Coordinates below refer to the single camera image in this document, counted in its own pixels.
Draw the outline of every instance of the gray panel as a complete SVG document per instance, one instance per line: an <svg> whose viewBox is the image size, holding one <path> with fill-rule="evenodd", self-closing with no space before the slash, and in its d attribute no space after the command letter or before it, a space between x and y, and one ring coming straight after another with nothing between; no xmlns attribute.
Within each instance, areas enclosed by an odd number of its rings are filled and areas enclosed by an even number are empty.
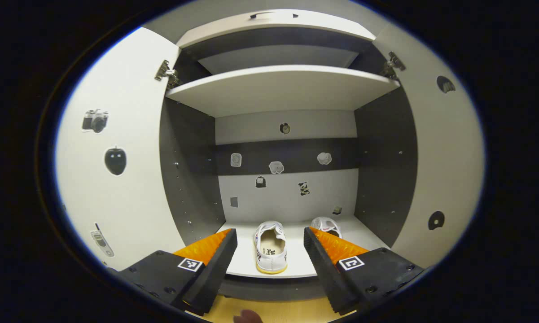
<svg viewBox="0 0 539 323"><path fill-rule="evenodd" d="M402 87L355 110L361 157L355 216L389 247L405 223L417 179L417 136Z"/></svg>
<svg viewBox="0 0 539 323"><path fill-rule="evenodd" d="M186 245L213 235L226 221L214 149L213 117L174 100L163 100L160 120L163 189Z"/></svg>
<svg viewBox="0 0 539 323"><path fill-rule="evenodd" d="M306 278L251 278L228 275L219 293L259 302L289 302L325 297L317 276Z"/></svg>
<svg viewBox="0 0 539 323"><path fill-rule="evenodd" d="M276 161L283 164L284 173L358 168L356 147L357 138L272 140L218 145L218 174L271 174L269 163ZM232 153L241 154L241 167L230 164ZM327 165L320 164L317 159L319 153L330 153L331 162Z"/></svg>

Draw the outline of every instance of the black circle sticker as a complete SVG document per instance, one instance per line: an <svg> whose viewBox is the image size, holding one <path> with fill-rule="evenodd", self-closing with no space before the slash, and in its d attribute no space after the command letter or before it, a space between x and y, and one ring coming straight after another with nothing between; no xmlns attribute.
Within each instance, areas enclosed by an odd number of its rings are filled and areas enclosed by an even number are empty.
<svg viewBox="0 0 539 323"><path fill-rule="evenodd" d="M429 230L435 230L438 227L443 227L445 224L445 215L441 211L436 211L429 217Z"/></svg>

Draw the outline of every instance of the apple sticker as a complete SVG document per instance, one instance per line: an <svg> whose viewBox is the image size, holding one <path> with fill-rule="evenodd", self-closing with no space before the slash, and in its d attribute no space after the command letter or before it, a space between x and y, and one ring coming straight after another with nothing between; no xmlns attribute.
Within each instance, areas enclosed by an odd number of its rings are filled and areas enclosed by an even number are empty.
<svg viewBox="0 0 539 323"><path fill-rule="evenodd" d="M126 169L126 152L115 146L105 152L105 166L115 176L119 176Z"/></svg>

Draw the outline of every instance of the camera sticker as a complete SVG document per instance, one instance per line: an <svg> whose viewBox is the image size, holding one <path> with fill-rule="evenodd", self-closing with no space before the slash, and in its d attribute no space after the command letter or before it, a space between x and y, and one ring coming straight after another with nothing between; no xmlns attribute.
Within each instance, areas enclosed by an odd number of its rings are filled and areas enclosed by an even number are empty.
<svg viewBox="0 0 539 323"><path fill-rule="evenodd" d="M284 171L283 164L280 161L272 161L269 163L271 174L281 174Z"/></svg>
<svg viewBox="0 0 539 323"><path fill-rule="evenodd" d="M115 176L120 176L126 169L126 152L118 146L109 148L104 155L105 166Z"/></svg>
<svg viewBox="0 0 539 323"><path fill-rule="evenodd" d="M88 110L84 114L82 121L82 132L93 131L95 134L101 133L108 124L110 113L101 109Z"/></svg>

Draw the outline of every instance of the wooden floor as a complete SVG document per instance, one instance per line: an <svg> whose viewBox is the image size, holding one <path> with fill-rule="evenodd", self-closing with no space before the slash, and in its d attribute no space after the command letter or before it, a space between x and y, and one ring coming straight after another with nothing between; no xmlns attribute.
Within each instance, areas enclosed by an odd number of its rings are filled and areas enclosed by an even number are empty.
<svg viewBox="0 0 539 323"><path fill-rule="evenodd" d="M263 323L325 323L344 316L333 312L326 297L295 302L255 302L217 296L210 312L202 319L232 323L234 315L239 315L243 309L255 311Z"/></svg>

